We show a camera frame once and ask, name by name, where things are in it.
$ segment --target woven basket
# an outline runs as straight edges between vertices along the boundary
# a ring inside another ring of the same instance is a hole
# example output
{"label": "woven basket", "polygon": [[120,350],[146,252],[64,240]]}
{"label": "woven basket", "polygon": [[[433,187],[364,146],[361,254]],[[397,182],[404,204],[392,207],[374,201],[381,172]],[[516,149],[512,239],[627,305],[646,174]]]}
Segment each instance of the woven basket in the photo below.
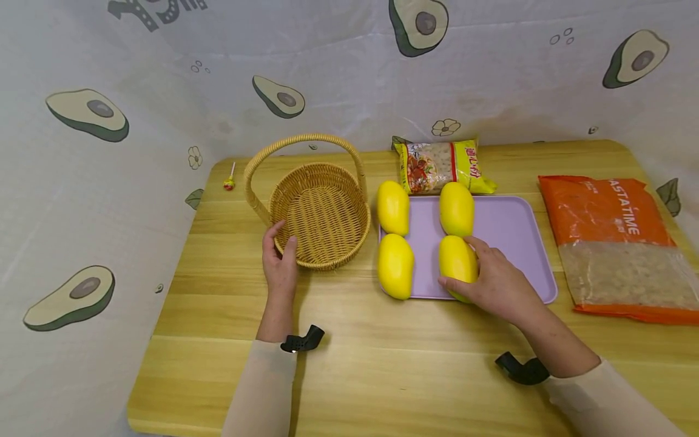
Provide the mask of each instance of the woven basket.
{"label": "woven basket", "polygon": [[[356,166],[356,178],[329,162],[302,165],[277,184],[267,211],[252,191],[252,175],[269,155],[301,141],[326,141],[348,151]],[[337,136],[297,135],[264,148],[245,167],[245,197],[267,226],[287,221],[274,243],[284,252],[287,240],[295,235],[298,238],[296,263],[302,267],[338,268],[356,255],[369,234],[371,213],[364,165],[354,147]]]}

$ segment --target person's left hand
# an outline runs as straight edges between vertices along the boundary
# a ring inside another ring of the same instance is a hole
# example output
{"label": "person's left hand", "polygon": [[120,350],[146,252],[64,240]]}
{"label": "person's left hand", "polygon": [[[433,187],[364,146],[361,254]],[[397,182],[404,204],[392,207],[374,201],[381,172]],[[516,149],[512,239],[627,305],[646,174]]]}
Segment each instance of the person's left hand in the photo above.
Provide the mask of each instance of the person's left hand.
{"label": "person's left hand", "polygon": [[298,267],[296,266],[296,247],[298,240],[295,236],[289,237],[284,248],[284,255],[279,256],[279,252],[274,246],[274,237],[284,226],[282,220],[274,224],[264,234],[262,239],[262,267],[267,279],[267,292],[269,297],[279,296],[293,299],[296,293],[296,278]]}

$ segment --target fabric wall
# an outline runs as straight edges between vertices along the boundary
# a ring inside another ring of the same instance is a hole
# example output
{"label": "fabric wall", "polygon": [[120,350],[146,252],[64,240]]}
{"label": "fabric wall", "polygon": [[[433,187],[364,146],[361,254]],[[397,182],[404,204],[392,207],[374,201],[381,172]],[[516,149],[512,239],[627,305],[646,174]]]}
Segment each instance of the fabric wall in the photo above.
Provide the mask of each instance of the fabric wall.
{"label": "fabric wall", "polygon": [[197,130],[203,98],[164,66],[169,45],[81,3],[0,17],[4,436],[130,433],[126,401],[201,188],[230,153]]}
{"label": "fabric wall", "polygon": [[394,135],[611,138],[699,245],[694,0],[40,0],[3,11],[7,435],[131,433],[124,406],[210,167],[285,136],[320,131],[361,150],[386,150]]}

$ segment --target hand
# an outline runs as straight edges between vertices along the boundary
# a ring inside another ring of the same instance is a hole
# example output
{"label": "hand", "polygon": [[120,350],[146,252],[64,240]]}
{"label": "hand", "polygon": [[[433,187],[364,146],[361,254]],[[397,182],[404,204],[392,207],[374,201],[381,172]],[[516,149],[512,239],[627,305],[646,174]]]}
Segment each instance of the hand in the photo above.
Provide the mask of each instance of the hand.
{"label": "hand", "polygon": [[440,276],[439,283],[443,287],[467,297],[481,309],[519,328],[547,312],[524,273],[499,249],[490,248],[485,241],[472,236],[464,240],[473,246],[480,261],[478,280],[468,284]]}
{"label": "hand", "polygon": [[295,236],[289,237],[284,248],[284,256],[280,256],[274,246],[274,237],[284,226],[285,221],[278,222],[264,234],[262,239],[262,268],[267,279],[267,292],[269,297],[279,296],[293,300],[296,293],[296,278],[298,267],[296,266],[296,247],[298,241]]}

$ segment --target yellow snack bag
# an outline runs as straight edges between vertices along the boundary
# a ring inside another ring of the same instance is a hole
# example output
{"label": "yellow snack bag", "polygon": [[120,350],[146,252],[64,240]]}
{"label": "yellow snack bag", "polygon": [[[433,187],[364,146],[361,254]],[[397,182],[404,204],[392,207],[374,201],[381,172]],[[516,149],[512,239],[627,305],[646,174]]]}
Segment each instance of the yellow snack bag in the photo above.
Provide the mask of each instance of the yellow snack bag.
{"label": "yellow snack bag", "polygon": [[464,184],[473,194],[492,194],[497,184],[482,175],[478,140],[453,143],[410,143],[393,137],[401,160],[401,184],[408,194],[439,194],[449,182]]}

